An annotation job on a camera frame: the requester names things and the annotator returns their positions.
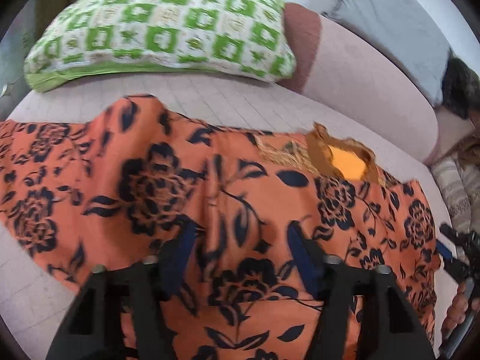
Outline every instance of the metal screw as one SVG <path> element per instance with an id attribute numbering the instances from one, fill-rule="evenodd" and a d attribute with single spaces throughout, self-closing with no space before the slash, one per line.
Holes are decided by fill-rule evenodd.
<path id="1" fill-rule="evenodd" d="M 334 254 L 327 254 L 327 256 L 323 258 L 323 262 L 325 262 L 325 264 L 330 264 L 331 266 L 337 266 L 342 263 L 342 261 L 343 260 L 340 257 L 335 256 Z"/>
<path id="2" fill-rule="evenodd" d="M 94 266 L 92 268 L 92 273 L 94 274 L 100 274 L 102 272 L 105 272 L 107 270 L 107 267 L 105 267 L 104 265 L 102 264 L 97 264 L 96 266 Z"/>
<path id="3" fill-rule="evenodd" d="M 377 265 L 375 267 L 375 271 L 376 271 L 376 273 L 382 274 L 382 275 L 388 275 L 390 272 L 392 272 L 390 267 L 386 266 L 386 265 Z"/>
<path id="4" fill-rule="evenodd" d="M 146 266 L 149 266 L 151 264 L 156 264 L 158 262 L 158 256 L 156 254 L 152 254 L 150 256 L 147 256 L 145 257 L 143 260 L 142 260 L 143 264 L 145 264 Z"/>

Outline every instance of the green and white pillow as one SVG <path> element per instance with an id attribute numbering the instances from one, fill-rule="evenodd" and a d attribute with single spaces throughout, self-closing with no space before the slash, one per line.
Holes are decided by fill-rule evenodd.
<path id="1" fill-rule="evenodd" d="M 79 0 L 25 60 L 45 92 L 78 77 L 200 69 L 262 81 L 287 78 L 295 57 L 279 0 Z"/>

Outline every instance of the orange cloth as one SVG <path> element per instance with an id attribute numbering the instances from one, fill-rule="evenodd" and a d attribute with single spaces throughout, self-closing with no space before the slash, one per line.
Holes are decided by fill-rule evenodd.
<path id="1" fill-rule="evenodd" d="M 184 283 L 162 304 L 180 360 L 303 359 L 322 307 L 295 267 L 291 227 L 351 266 L 388 264 L 433 339 L 439 257 L 418 182 L 316 176 L 263 159 L 262 137 L 307 146 L 301 134 L 189 119 L 152 96 L 121 99 L 85 125 L 9 120 L 0 123 L 1 220 L 73 289 L 95 264 L 130 266 L 184 218 L 195 221 Z M 361 312 L 352 297 L 348 359 Z"/>

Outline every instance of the mattress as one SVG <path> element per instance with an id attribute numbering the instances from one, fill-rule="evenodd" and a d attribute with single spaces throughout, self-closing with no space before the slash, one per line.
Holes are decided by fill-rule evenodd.
<path id="1" fill-rule="evenodd" d="M 226 75 L 116 74 L 69 82 L 47 93 L 30 92 L 10 115 L 21 122 L 84 123 L 123 95 L 150 93 L 170 110 L 208 123 L 270 131 L 310 129 L 321 123 L 337 138 L 353 137 L 376 153 L 376 162 L 399 180 L 418 179 L 437 227 L 450 223 L 428 168 L 366 127 L 327 106 L 276 84 Z M 435 278 L 435 346 L 456 286 L 444 271 Z M 74 294 L 36 266 L 5 229 L 0 231 L 0 314 L 31 360 L 44 360 Z"/>

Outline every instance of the pillow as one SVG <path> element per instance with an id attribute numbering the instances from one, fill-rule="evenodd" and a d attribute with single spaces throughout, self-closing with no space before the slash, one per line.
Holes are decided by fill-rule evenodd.
<path id="1" fill-rule="evenodd" d="M 79 0 L 25 61 L 38 92 L 82 76 L 201 69 L 262 81 L 289 77 L 295 57 L 278 0 Z"/>
<path id="2" fill-rule="evenodd" d="M 432 107 L 442 103 L 450 44 L 417 0 L 337 0 L 325 15 L 396 64 Z"/>

